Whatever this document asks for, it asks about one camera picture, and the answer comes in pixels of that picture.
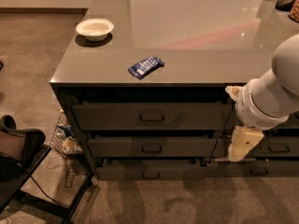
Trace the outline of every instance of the metal drawer pull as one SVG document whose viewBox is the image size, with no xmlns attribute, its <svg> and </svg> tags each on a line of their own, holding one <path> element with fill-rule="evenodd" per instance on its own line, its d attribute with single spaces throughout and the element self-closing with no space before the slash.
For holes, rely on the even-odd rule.
<svg viewBox="0 0 299 224">
<path fill-rule="evenodd" d="M 290 148 L 286 144 L 274 144 L 268 147 L 271 153 L 288 153 Z"/>
<path fill-rule="evenodd" d="M 269 175 L 269 172 L 266 168 L 251 168 L 250 173 L 252 175 Z"/>
<path fill-rule="evenodd" d="M 139 120 L 143 123 L 162 123 L 165 121 L 165 116 L 161 115 L 159 119 L 144 119 L 142 115 L 140 115 Z"/>
<path fill-rule="evenodd" d="M 156 147 L 150 147 L 150 146 L 148 146 L 148 147 L 142 147 L 141 148 L 141 151 L 143 152 L 143 153 L 161 153 L 162 152 L 162 147 L 161 146 L 156 146 Z"/>
<path fill-rule="evenodd" d="M 143 179 L 160 179 L 159 172 L 146 172 L 142 174 Z"/>
</svg>

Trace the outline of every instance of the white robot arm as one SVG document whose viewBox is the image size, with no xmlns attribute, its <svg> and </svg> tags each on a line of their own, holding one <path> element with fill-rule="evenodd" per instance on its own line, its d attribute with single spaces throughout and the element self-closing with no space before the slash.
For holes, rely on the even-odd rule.
<svg viewBox="0 0 299 224">
<path fill-rule="evenodd" d="M 228 159 L 241 161 L 263 139 L 263 131 L 285 122 L 299 111 L 299 35 L 283 42 L 275 51 L 272 69 L 244 87 L 226 87 L 235 100 L 236 126 Z"/>
</svg>

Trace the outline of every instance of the drawer front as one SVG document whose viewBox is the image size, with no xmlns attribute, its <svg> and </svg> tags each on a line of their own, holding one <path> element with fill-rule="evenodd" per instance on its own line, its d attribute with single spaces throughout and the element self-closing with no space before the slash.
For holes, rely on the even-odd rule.
<svg viewBox="0 0 299 224">
<path fill-rule="evenodd" d="M 96 172 L 103 180 L 197 180 L 206 168 L 197 160 L 104 160 Z"/>
<path fill-rule="evenodd" d="M 220 139 L 205 137 L 96 137 L 94 157 L 210 157 Z"/>
<path fill-rule="evenodd" d="M 206 176 L 299 176 L 299 161 L 209 163 Z"/>
<path fill-rule="evenodd" d="M 271 137 L 253 149 L 254 157 L 299 157 L 299 137 Z"/>
<path fill-rule="evenodd" d="M 230 105 L 103 103 L 73 105 L 78 125 L 91 130 L 222 130 Z"/>
</svg>

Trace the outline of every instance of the snack package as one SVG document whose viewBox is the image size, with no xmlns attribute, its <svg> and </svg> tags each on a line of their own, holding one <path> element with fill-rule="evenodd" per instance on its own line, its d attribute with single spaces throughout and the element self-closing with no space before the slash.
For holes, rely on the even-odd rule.
<svg viewBox="0 0 299 224">
<path fill-rule="evenodd" d="M 164 62 L 157 58 L 157 57 L 148 57 L 147 59 L 144 59 L 140 61 L 139 63 L 136 63 L 132 65 L 128 71 L 138 79 L 143 78 L 153 70 L 157 69 L 160 66 L 163 66 Z"/>
</svg>

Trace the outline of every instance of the gray carpet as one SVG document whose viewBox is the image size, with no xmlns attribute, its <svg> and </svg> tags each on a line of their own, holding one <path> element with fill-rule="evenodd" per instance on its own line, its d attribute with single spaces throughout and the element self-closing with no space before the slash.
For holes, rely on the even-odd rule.
<svg viewBox="0 0 299 224">
<path fill-rule="evenodd" d="M 13 115 L 20 128 L 42 129 L 47 143 L 60 115 L 49 81 L 81 19 L 66 14 L 0 14 L 0 59 L 5 63 L 0 71 L 0 116 Z M 55 159 L 49 156 L 35 176 L 67 205 L 76 189 L 64 186 L 65 162 Z M 82 177 L 75 178 L 74 187 Z M 297 177 L 94 180 L 73 219 L 78 224 L 299 223 L 298 187 Z M 38 194 L 31 182 L 25 189 Z M 59 223 L 23 206 L 8 208 L 2 217 L 15 223 Z"/>
</svg>

